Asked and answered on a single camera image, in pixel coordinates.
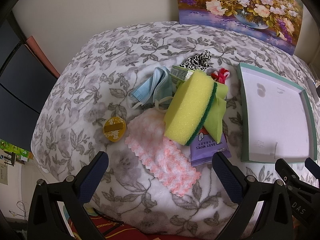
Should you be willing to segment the purple baby wipes pack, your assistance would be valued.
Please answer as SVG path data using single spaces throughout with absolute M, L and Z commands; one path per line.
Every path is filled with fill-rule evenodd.
M 226 158 L 232 156 L 225 135 L 222 134 L 220 142 L 217 143 L 203 127 L 190 145 L 191 166 L 195 167 L 210 163 L 212 161 L 212 156 L 216 152 L 222 152 Z

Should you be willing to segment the lime green cloth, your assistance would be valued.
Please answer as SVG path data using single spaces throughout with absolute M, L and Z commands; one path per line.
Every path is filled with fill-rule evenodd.
M 217 143 L 222 137 L 222 120 L 226 112 L 227 93 L 226 85 L 214 81 L 214 97 L 203 126 Z

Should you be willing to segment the pink white fluffy cloth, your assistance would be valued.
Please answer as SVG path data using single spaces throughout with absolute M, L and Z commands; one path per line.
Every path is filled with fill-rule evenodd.
M 176 143 L 164 136 L 163 113 L 150 108 L 130 121 L 127 130 L 125 144 L 172 194 L 183 197 L 200 178 Z

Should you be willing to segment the yellow green sponge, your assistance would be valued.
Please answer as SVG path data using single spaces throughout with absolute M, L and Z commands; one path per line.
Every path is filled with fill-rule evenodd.
M 176 91 L 164 116 L 164 135 L 188 146 L 204 125 L 214 101 L 217 84 L 205 72 L 196 70 Z

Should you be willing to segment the leopard print scrunchie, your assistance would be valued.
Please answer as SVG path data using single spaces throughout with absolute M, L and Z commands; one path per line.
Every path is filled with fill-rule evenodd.
M 200 54 L 196 53 L 195 55 L 188 57 L 180 64 L 180 67 L 189 70 L 205 71 L 210 67 L 211 58 L 212 53 L 208 50 L 205 50 Z

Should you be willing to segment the green tissue pack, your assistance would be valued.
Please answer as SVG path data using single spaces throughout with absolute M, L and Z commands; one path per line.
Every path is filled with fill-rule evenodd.
M 193 70 L 189 70 L 188 68 L 183 68 L 179 66 L 172 66 L 170 70 L 171 80 L 175 83 L 178 81 L 184 82 L 191 77 L 193 74 Z

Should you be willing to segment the blue face mask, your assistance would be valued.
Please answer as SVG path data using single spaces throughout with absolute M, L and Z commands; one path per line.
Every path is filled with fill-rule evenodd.
M 129 96 L 136 100 L 132 109 L 152 103 L 157 110 L 165 113 L 173 99 L 170 71 L 167 67 L 156 67 L 144 83 L 129 92 Z

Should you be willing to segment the teal white shallow tray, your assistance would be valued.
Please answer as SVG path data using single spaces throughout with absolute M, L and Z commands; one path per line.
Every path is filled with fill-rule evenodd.
M 240 63 L 243 162 L 317 159 L 317 131 L 306 90 L 273 72 Z

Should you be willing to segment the dark cabinet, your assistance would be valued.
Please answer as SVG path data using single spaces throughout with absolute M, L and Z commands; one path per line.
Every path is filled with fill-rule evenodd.
M 1 25 L 1 139 L 31 150 L 37 120 L 56 81 L 10 13 Z

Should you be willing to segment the flower painting canvas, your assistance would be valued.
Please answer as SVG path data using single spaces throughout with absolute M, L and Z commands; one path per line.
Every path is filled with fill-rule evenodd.
M 231 30 L 295 52 L 303 19 L 301 0 L 177 0 L 181 24 Z

